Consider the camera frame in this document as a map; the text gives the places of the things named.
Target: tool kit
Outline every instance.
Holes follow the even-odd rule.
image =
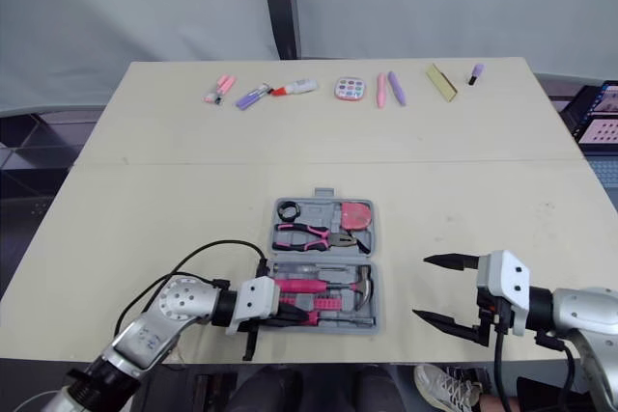
[[[283,330],[371,335],[378,332],[374,206],[335,198],[317,188],[311,198],[280,198],[271,232],[270,277],[279,301],[309,313]]]

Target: red cap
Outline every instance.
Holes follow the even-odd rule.
[[[280,87],[279,89],[275,89],[270,93],[272,96],[286,96],[288,93],[286,92],[285,87]]]

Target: dark pants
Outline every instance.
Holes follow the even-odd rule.
[[[397,386],[378,367],[317,365],[297,371],[266,367],[245,381],[226,412],[405,412]]]

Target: hammer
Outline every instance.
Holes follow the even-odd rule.
[[[371,267],[359,266],[360,280],[354,284],[331,284],[325,280],[314,279],[275,279],[274,283],[286,293],[324,293],[330,289],[351,289],[360,293],[360,300],[354,308],[358,311],[372,295],[373,285],[370,278]]]

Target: gray tool case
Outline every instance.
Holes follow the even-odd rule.
[[[371,210],[371,223],[361,231],[351,232],[352,236],[362,242],[368,249],[364,253],[358,246],[332,246],[326,251],[289,251],[274,249],[275,242],[302,244],[319,240],[319,237],[298,231],[278,231],[279,224],[292,224],[280,219],[278,208],[284,202],[294,202],[300,207],[300,214],[294,223],[313,227],[328,227],[331,233],[344,233],[341,229],[342,204],[357,203]],[[272,216],[270,251],[275,258],[270,261],[269,276],[276,279],[316,279],[330,284],[352,284],[360,279],[363,266],[369,269],[372,291],[362,307],[355,308],[362,298],[361,294],[349,288],[329,289],[326,293],[291,293],[281,291],[281,299],[304,311],[319,311],[318,325],[292,326],[277,328],[277,330],[301,331],[311,333],[342,333],[357,335],[372,335],[379,330],[378,295],[379,278],[376,267],[370,262],[376,248],[376,215],[372,202],[369,200],[335,198],[334,189],[317,188],[311,198],[280,198],[274,206]],[[328,298],[329,301],[318,301],[317,298]],[[316,309],[315,304],[327,303],[332,299],[341,298],[341,303],[335,302],[335,308],[341,304],[341,309]],[[354,318],[355,321],[327,320]]]

